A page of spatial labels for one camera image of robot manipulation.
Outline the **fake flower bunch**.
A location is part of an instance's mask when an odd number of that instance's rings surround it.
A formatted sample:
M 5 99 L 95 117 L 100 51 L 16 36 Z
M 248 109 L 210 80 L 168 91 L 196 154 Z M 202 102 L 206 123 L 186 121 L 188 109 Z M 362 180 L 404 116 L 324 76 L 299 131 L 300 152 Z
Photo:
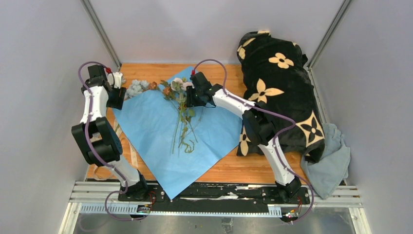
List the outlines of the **fake flower bunch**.
M 195 144 L 198 143 L 195 128 L 192 125 L 192 120 L 197 115 L 194 108 L 187 105 L 189 95 L 186 90 L 192 87 L 192 82 L 186 77 L 173 78 L 172 81 L 161 80 L 159 83 L 134 79 L 126 90 L 125 100 L 149 90 L 161 92 L 163 99 L 175 109 L 177 120 L 172 135 L 171 153 L 182 149 L 184 153 L 190 154 L 195 150 Z

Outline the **blue wrapping paper sheet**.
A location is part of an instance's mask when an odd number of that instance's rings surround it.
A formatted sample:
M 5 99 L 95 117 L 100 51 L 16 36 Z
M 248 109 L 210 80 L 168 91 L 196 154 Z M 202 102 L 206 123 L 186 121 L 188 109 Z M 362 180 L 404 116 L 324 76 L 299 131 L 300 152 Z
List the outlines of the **blue wrapping paper sheet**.
M 177 197 L 238 146 L 242 121 L 230 111 L 195 107 L 180 144 L 178 106 L 150 91 L 149 81 L 133 80 L 127 100 L 114 115 L 123 133 L 170 198 Z

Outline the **cream printed ribbon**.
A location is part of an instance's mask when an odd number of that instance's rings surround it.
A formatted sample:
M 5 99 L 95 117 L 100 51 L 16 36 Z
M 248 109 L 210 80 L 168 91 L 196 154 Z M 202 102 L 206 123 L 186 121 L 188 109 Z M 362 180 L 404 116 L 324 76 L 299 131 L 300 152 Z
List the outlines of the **cream printed ribbon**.
M 120 124 L 117 121 L 114 122 L 114 130 L 116 135 L 120 138 L 123 149 L 123 156 L 133 168 L 137 169 L 137 151 L 133 147 L 132 143 L 127 139 L 126 135 L 120 127 Z M 103 166 L 98 167 L 95 165 L 92 166 L 92 178 L 98 181 L 104 181 L 115 178 L 115 175 L 114 172 L 112 172 L 110 169 L 107 169 Z

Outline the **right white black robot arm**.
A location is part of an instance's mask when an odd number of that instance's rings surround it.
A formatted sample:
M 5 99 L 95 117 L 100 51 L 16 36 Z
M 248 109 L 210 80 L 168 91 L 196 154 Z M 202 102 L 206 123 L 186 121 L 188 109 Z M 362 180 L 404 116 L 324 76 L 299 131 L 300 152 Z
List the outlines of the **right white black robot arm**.
M 234 95 L 219 84 L 212 85 L 202 72 L 191 72 L 192 86 L 187 88 L 187 107 L 212 105 L 224 108 L 242 119 L 244 133 L 252 145 L 265 155 L 275 177 L 278 197 L 283 203 L 291 203 L 298 196 L 301 181 L 288 164 L 281 145 L 277 119 L 295 122 L 271 112 L 263 102 L 253 102 Z

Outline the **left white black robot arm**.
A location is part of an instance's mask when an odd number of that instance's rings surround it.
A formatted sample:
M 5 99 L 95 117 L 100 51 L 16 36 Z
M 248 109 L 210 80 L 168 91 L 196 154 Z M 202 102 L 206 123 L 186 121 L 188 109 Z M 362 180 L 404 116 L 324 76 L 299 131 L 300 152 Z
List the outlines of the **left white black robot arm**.
M 147 182 L 123 156 L 120 138 L 106 117 L 107 108 L 121 110 L 123 107 L 126 94 L 126 88 L 122 87 L 123 75 L 100 62 L 89 61 L 78 69 L 78 78 L 85 106 L 80 123 L 71 128 L 71 133 L 84 159 L 90 165 L 110 170 L 121 183 L 121 195 L 146 200 Z

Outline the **black floral plush blanket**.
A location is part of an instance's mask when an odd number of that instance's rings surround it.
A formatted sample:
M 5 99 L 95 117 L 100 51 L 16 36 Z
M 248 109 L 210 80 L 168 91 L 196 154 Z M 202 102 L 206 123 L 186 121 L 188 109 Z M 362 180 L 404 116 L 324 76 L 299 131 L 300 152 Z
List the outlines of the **black floral plush blanket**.
M 241 63 L 244 99 L 264 102 L 271 112 L 293 119 L 296 126 L 279 136 L 282 151 L 299 152 L 318 163 L 325 149 L 325 133 L 300 46 L 277 39 L 269 31 L 242 36 L 237 57 Z

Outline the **grey blue cloth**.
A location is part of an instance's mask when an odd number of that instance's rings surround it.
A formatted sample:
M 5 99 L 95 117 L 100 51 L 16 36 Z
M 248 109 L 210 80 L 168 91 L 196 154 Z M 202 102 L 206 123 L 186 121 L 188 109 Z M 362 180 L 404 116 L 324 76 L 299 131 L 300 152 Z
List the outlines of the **grey blue cloth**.
M 301 159 L 300 166 L 314 191 L 329 198 L 340 183 L 348 177 L 351 149 L 345 144 L 344 134 L 331 123 L 324 123 L 325 148 L 318 163 Z

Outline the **left aluminium corner post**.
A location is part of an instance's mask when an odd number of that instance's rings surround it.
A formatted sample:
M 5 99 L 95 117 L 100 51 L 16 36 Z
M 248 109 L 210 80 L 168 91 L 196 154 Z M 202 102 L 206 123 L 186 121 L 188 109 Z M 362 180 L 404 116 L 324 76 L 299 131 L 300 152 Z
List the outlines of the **left aluminium corner post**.
M 104 47 L 106 48 L 108 54 L 110 55 L 112 61 L 116 64 L 118 68 L 121 67 L 122 62 L 119 59 L 119 56 L 117 55 L 112 43 L 110 42 L 110 39 L 105 32 L 105 29 L 102 25 L 102 23 L 99 20 L 99 17 L 91 3 L 90 0 L 80 0 L 81 4 L 83 5 L 83 8 L 86 11 L 86 14 L 90 18 L 91 23 L 93 24 L 95 30 L 97 31 L 101 41 L 104 44 Z

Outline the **aluminium corner post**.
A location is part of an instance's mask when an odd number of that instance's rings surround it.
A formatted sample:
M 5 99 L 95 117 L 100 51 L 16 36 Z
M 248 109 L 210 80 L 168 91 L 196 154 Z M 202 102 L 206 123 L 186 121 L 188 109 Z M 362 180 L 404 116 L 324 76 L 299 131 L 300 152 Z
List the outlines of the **aluminium corner post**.
M 330 41 L 331 37 L 333 36 L 334 32 L 336 31 L 337 27 L 341 23 L 342 19 L 345 17 L 349 7 L 353 3 L 353 0 L 343 0 L 338 11 L 336 12 L 335 16 L 333 17 L 327 31 L 325 32 L 324 36 L 322 37 L 317 49 L 315 50 L 312 58 L 308 62 L 308 69 L 312 69 L 318 62 L 323 50 L 327 46 L 328 42 Z
M 121 67 L 122 62 L 119 59 L 119 56 L 117 55 L 112 43 L 110 42 L 110 39 L 105 32 L 105 29 L 102 25 L 102 23 L 99 20 L 99 17 L 91 3 L 90 0 L 80 0 L 81 4 L 83 5 L 83 8 L 86 11 L 86 14 L 90 18 L 91 23 L 93 24 L 95 30 L 97 31 L 101 41 L 104 44 L 104 47 L 106 48 L 108 54 L 110 55 L 112 61 L 116 64 L 118 68 Z

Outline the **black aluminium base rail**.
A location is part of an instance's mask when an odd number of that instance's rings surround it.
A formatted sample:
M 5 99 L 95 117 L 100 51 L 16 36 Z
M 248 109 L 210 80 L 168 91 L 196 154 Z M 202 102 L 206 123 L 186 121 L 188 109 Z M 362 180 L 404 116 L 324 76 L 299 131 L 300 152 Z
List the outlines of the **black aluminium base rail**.
M 87 215 L 107 215 L 121 221 L 142 220 L 147 216 L 274 217 L 292 223 L 317 208 L 348 209 L 352 214 L 363 205 L 355 186 L 339 186 L 327 199 L 302 186 L 292 197 L 269 184 L 196 182 L 177 197 L 170 198 L 155 181 L 148 183 L 145 199 L 120 195 L 117 181 L 77 181 L 64 215 L 74 223 Z

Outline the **right aluminium corner post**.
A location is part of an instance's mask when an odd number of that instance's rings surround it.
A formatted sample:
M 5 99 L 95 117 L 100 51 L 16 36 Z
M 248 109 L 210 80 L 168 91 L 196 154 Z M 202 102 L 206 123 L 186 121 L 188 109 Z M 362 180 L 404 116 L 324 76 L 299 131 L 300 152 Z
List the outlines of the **right aluminium corner post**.
M 324 36 L 322 37 L 317 49 L 315 50 L 312 58 L 308 62 L 308 69 L 312 69 L 318 62 L 323 50 L 327 46 L 328 42 L 330 41 L 331 37 L 333 36 L 334 32 L 336 31 L 337 27 L 341 23 L 342 19 L 345 17 L 349 7 L 353 3 L 353 0 L 343 0 L 338 11 L 336 12 L 335 16 L 333 17 L 327 31 L 325 32 Z

